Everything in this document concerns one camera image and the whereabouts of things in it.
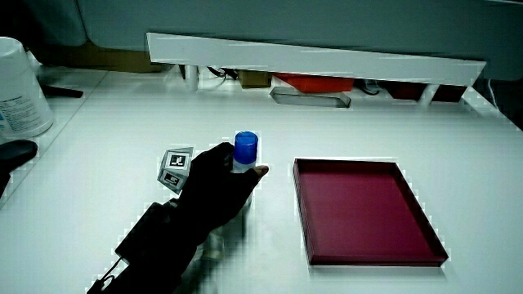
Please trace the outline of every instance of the red tray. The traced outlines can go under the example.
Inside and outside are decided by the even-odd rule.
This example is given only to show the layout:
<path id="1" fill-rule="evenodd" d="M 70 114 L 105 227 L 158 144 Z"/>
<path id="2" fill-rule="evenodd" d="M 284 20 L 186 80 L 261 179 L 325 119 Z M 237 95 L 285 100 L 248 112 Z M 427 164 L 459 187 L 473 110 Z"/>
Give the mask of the red tray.
<path id="1" fill-rule="evenodd" d="M 448 258 L 395 163 L 296 159 L 311 265 L 441 266 Z"/>
<path id="2" fill-rule="evenodd" d="M 274 73 L 273 75 L 303 93 L 350 91 L 354 83 L 354 78 L 310 76 L 294 73 Z"/>

